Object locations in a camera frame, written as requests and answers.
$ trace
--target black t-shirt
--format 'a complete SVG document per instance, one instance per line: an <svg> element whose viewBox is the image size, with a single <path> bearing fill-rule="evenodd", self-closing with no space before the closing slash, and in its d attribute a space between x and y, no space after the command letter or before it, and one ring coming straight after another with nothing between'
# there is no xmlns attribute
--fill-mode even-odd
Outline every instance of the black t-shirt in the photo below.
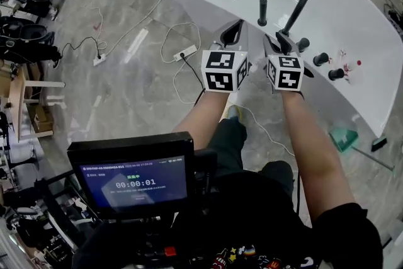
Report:
<svg viewBox="0 0 403 269"><path fill-rule="evenodd" d="M208 215L182 213L175 220L177 252L188 255L183 268L311 269L322 260L335 269L382 267L378 232L356 203L324 212L311 229L293 211L281 186L262 175L227 175L216 186L220 193ZM106 250L100 248L83 248L74 268L91 268L98 262L105 266L100 257Z"/></svg>

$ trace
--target person's left arm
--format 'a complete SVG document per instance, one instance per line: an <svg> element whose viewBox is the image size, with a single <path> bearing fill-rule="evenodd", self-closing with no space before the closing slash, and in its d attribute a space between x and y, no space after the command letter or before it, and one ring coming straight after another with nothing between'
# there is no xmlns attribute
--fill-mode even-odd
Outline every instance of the person's left arm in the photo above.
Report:
<svg viewBox="0 0 403 269"><path fill-rule="evenodd" d="M219 124L228 96L229 93L206 91L173 132L187 131L193 138L195 150L206 148Z"/></svg>

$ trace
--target floor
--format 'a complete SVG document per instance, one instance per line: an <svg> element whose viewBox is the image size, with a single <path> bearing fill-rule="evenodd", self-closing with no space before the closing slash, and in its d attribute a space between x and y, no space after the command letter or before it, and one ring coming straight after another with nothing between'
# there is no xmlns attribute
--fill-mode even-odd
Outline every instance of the floor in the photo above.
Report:
<svg viewBox="0 0 403 269"><path fill-rule="evenodd" d="M383 10L384 0L372 0ZM107 52L119 38L137 24L158 0L65 0L59 17L49 28L56 32L56 45L70 42L77 46L84 37L96 38L103 25L100 41L108 42ZM192 105L182 104L173 87L173 76L180 65L165 64L160 48L169 27L190 22L190 18L175 0L162 0L151 15L115 47L106 61L94 67L96 49L92 40L86 40L77 50L67 47L58 69L48 69L47 79L64 81L64 89L53 89L47 94L62 96L52 107L55 135L41 139L53 170L58 174L70 169L66 149L71 141L98 140L170 132L190 111ZM211 35L201 33L201 49L210 45ZM130 46L137 38L145 37L137 50ZM174 28L164 45L164 58L198 43L194 26ZM190 63L200 70L201 54ZM192 71L185 67L176 78L183 101L194 101L201 88ZM250 108L257 120L270 132L274 140L291 148L284 124L281 98L271 95L253 79L247 80L237 96L237 103ZM269 106L270 113L262 106ZM244 112L248 131L242 157L246 169L257 171L268 161L289 162L295 175L295 160L285 150L272 144L264 132ZM388 238L388 225L403 210L403 87L399 88L395 106L385 129L389 143L376 153L380 159L395 164L392 174L363 156L351 152L341 156L344 170L357 201L366 209L378 228L382 240ZM360 133L361 142L369 145L372 137ZM296 190L293 195L297 200ZM307 224L309 216L302 198L301 218Z"/></svg>

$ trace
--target power strip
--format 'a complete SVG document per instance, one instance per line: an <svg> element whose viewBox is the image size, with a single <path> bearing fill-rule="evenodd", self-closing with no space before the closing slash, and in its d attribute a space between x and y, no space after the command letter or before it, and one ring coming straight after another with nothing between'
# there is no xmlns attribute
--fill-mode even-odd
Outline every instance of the power strip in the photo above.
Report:
<svg viewBox="0 0 403 269"><path fill-rule="evenodd" d="M186 50L182 50L179 53L174 55L174 60L177 62L182 59L181 53L184 53L184 57L189 56L193 53L197 52L197 47L195 45L192 45L191 47L188 47Z"/></svg>

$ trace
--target display screen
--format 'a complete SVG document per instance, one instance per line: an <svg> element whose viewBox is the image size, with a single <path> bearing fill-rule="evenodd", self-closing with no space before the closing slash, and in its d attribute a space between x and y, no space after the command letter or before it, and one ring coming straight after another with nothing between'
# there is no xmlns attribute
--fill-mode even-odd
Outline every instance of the display screen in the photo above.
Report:
<svg viewBox="0 0 403 269"><path fill-rule="evenodd" d="M80 169L98 207L121 209L187 197L184 156Z"/></svg>

